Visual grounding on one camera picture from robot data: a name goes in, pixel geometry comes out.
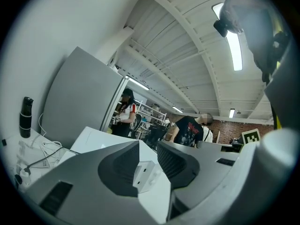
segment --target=white t-shirt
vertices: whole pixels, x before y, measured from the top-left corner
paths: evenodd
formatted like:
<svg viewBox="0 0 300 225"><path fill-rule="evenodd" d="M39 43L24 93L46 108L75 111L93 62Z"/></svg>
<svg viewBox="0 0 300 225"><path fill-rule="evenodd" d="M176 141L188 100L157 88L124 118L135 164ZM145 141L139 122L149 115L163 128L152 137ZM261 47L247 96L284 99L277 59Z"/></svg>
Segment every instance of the white t-shirt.
<svg viewBox="0 0 300 225"><path fill-rule="evenodd" d="M136 113L136 105L133 103L132 105L129 105L124 112L120 113L121 120L129 119L130 113L134 112Z"/></svg>
<svg viewBox="0 0 300 225"><path fill-rule="evenodd" d="M202 126L202 128L203 128L203 141L204 141L204 139L206 138L207 133L209 132L209 134L208 134L208 136L207 136L207 138L206 138L205 141L206 141L206 142L209 142L209 143L212 143L212 132L209 130L208 127Z"/></svg>
<svg viewBox="0 0 300 225"><path fill-rule="evenodd" d="M168 124L170 123L170 121L169 120L164 120L164 124L163 124L163 126L167 126Z"/></svg>

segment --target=brick wall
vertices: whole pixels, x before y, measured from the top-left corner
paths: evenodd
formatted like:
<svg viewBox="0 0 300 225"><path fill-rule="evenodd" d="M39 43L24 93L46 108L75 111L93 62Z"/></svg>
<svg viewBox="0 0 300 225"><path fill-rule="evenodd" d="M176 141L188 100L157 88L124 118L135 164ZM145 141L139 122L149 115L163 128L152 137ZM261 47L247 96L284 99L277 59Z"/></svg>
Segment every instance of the brick wall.
<svg viewBox="0 0 300 225"><path fill-rule="evenodd" d="M183 116L176 114L167 114L169 116L170 122L177 122L179 119L183 118ZM239 123L239 122L228 122L228 121L219 121L214 120L211 126L208 126L210 130L213 131L213 142L217 141L218 131L220 131L220 140L219 143L229 144L229 140L232 138L238 138L242 132L247 132L249 130L258 129L261 138L268 132L273 130L272 125L262 125L262 124L252 124L252 123ZM173 130L175 126L170 127L168 130L168 134L166 136L166 140L171 138Z"/></svg>

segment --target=woman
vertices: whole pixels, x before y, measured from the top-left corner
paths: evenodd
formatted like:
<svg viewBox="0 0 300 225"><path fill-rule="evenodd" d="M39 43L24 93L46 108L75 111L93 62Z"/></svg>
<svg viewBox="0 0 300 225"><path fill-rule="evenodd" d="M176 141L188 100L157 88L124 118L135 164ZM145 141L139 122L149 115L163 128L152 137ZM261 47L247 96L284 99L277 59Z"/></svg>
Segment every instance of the woman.
<svg viewBox="0 0 300 225"><path fill-rule="evenodd" d="M121 106L117 109L121 121L112 126L112 134L128 137L130 124L135 120L136 113L135 98L131 89L124 89L121 102Z"/></svg>

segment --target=backpack strap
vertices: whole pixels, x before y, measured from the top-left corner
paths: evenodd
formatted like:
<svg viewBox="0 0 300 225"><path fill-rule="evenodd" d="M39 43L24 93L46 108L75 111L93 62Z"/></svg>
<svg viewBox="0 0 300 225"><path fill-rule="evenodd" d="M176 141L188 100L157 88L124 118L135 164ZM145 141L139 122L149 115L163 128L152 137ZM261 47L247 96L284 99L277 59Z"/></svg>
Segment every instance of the backpack strap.
<svg viewBox="0 0 300 225"><path fill-rule="evenodd" d="M204 142L206 141L206 138L208 137L208 134L210 134L210 129L208 129L208 133L207 133L207 135L206 135L206 137L204 139Z"/></svg>

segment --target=refrigerator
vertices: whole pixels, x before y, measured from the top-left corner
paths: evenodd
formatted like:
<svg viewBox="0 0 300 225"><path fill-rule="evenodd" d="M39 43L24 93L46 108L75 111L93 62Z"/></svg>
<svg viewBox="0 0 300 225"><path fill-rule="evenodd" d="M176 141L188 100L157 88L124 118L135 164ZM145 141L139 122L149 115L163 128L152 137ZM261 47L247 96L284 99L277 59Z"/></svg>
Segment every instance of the refrigerator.
<svg viewBox="0 0 300 225"><path fill-rule="evenodd" d="M42 119L45 137L69 149L86 126L106 132L127 82L106 64L75 48L47 96Z"/></svg>

